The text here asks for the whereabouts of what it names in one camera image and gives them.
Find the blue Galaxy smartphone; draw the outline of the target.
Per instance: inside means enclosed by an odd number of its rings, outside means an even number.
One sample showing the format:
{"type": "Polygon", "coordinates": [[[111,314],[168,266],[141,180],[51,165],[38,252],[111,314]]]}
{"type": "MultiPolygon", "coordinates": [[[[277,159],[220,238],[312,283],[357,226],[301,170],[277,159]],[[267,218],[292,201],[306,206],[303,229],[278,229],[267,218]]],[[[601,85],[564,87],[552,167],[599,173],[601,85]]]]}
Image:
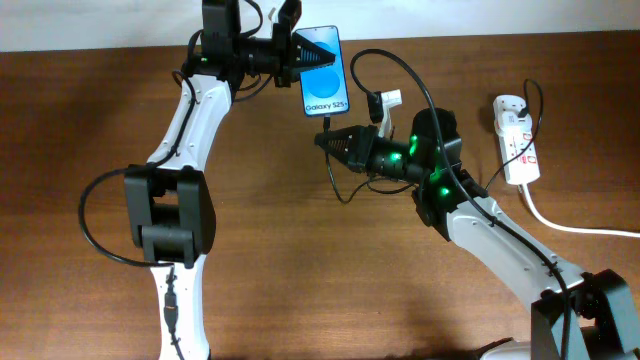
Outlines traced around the blue Galaxy smartphone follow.
{"type": "Polygon", "coordinates": [[[350,103],[338,28],[334,25],[301,28],[297,33],[335,55],[333,64],[301,74],[304,114],[319,117],[347,113],[350,103]]]}

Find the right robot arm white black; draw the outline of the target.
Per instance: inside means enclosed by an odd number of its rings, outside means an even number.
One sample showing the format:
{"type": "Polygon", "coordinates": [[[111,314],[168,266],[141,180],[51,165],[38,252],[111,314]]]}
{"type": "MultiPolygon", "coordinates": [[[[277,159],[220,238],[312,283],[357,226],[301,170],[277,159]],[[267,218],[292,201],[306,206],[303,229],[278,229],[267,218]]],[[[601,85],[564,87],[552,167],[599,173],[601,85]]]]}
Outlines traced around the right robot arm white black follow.
{"type": "Polygon", "coordinates": [[[410,138],[381,137],[375,126],[324,129],[314,142],[353,172],[413,185],[422,222],[479,259],[527,308],[531,338],[506,338],[468,359],[636,359],[639,315],[624,279],[593,274],[536,240],[462,169],[453,112],[416,114],[410,138]]]}

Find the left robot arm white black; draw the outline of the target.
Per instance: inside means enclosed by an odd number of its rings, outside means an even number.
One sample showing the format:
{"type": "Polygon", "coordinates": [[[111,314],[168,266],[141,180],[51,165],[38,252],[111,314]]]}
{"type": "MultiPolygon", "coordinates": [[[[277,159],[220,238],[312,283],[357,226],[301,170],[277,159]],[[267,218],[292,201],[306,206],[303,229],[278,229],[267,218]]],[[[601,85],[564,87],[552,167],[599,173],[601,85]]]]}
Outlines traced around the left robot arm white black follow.
{"type": "Polygon", "coordinates": [[[208,359],[203,273],[216,234],[205,168],[217,130],[246,76],[288,87],[302,72],[328,66],[333,54],[294,32],[299,0],[286,0],[268,39],[241,28],[233,0],[205,1],[177,73],[181,98],[162,143],[124,177],[133,241],[155,282],[162,359],[208,359]]]}

